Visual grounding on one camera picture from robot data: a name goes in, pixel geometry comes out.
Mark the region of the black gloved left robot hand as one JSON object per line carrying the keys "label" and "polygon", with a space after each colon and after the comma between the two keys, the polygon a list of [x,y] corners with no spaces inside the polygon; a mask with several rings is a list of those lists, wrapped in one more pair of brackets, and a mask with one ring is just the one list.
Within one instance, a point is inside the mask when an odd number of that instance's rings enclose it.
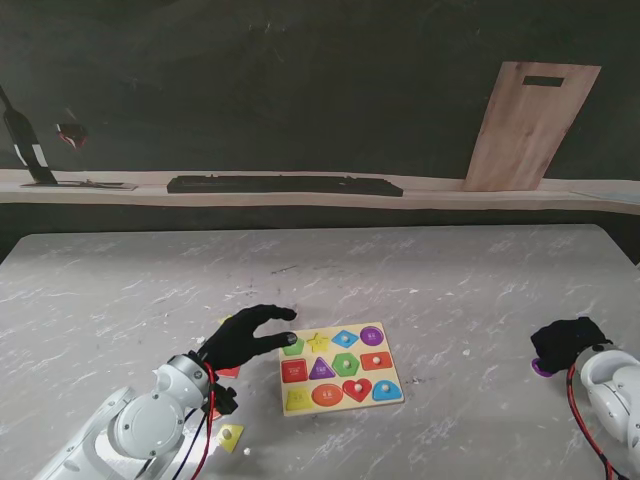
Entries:
{"label": "black gloved left robot hand", "polygon": [[290,308],[260,304],[240,310],[228,318],[197,351],[214,371],[244,365],[252,358],[294,345],[294,332],[256,337],[256,330],[270,320],[291,322],[297,313]]}

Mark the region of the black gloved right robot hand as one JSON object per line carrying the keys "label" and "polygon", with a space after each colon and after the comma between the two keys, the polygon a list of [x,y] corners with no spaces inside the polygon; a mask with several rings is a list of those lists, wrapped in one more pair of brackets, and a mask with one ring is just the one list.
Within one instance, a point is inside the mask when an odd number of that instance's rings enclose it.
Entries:
{"label": "black gloved right robot hand", "polygon": [[537,357],[531,362],[533,370],[543,377],[551,377],[568,370],[586,349],[612,345],[599,326],[589,317],[556,320],[530,337]]}

